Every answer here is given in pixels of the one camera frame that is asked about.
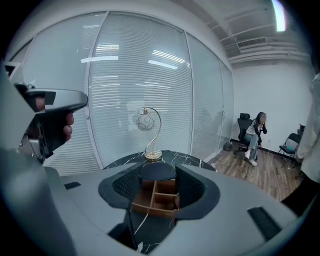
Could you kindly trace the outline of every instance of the white wall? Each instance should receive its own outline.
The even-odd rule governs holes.
[[[233,68],[232,137],[238,140],[240,113],[249,113],[254,119],[259,112],[265,112],[268,132],[261,134],[262,147],[279,151],[289,134],[297,133],[299,124],[306,124],[312,102],[312,66],[273,60],[244,62]]]
[[[44,0],[28,16],[13,37],[6,53],[8,60],[37,33],[74,16],[122,11],[149,15],[190,33],[212,50],[232,70],[220,41],[199,18],[168,0]]]

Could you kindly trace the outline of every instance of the lamp base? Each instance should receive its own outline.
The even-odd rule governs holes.
[[[144,157],[152,162],[158,161],[161,158],[161,156],[162,152],[160,150],[144,153]]]

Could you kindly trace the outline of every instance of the black jacket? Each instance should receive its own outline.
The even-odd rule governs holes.
[[[258,135],[258,137],[259,137],[258,143],[259,143],[259,145],[260,145],[261,142],[262,142],[262,139],[261,139],[261,137],[260,137],[261,130],[260,130],[260,131],[258,130],[259,123],[258,123],[256,120],[253,120],[253,122],[254,122],[254,125],[253,125],[254,131],[255,131],[255,133],[256,133],[256,134]],[[268,132],[265,124],[262,125],[262,131],[263,131],[264,134],[266,134],[266,133]]]

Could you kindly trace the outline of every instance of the white lamp shade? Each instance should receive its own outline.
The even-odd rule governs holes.
[[[150,113],[148,113],[148,111],[144,110],[136,121],[136,126],[138,126],[140,131],[150,131],[153,127],[155,127],[155,119]]]

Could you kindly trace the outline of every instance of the black slot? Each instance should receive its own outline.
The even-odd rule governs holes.
[[[281,231],[279,225],[262,207],[255,207],[247,210],[254,223],[264,236],[265,240],[270,240]]]
[[[120,223],[116,225],[108,235],[113,239],[117,240],[121,244],[136,250],[135,242],[133,241],[133,236],[130,232],[129,227],[125,223]]]
[[[65,187],[66,190],[70,190],[70,189],[76,188],[78,186],[81,186],[81,184],[79,182],[76,182],[76,181],[64,184],[64,187]]]

